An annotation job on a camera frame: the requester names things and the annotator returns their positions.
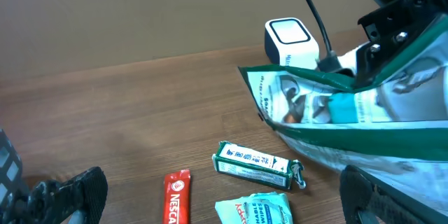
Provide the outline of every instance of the light blue packet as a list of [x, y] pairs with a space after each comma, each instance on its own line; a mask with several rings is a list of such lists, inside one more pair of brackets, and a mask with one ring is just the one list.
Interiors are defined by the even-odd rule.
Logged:
[[225, 200], [217, 202], [215, 209], [222, 224], [293, 224], [288, 198], [284, 193], [256, 193]]

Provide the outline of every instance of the bag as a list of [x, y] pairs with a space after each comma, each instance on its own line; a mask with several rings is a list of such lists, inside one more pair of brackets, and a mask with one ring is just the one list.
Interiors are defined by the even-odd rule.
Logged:
[[239, 68], [265, 122], [331, 169], [355, 165], [448, 215], [448, 18], [429, 27], [368, 87], [289, 66]]

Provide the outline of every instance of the green and white box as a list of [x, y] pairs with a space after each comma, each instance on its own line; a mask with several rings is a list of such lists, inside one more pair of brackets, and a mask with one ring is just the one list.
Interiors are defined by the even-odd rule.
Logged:
[[281, 189], [291, 189], [293, 180], [301, 189], [306, 186], [298, 160], [275, 157], [228, 141], [220, 142], [217, 154], [211, 158], [215, 170], [223, 174]]

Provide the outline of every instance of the white cube device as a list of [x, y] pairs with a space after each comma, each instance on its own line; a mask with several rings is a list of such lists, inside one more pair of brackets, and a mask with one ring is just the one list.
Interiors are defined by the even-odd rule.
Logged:
[[319, 45], [294, 17], [270, 20], [265, 25], [265, 52], [273, 64], [315, 69]]

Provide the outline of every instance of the red nescafe packet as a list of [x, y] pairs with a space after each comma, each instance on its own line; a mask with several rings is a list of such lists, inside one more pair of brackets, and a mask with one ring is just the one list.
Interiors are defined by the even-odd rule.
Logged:
[[189, 224], [190, 170], [165, 175], [165, 201], [162, 224]]

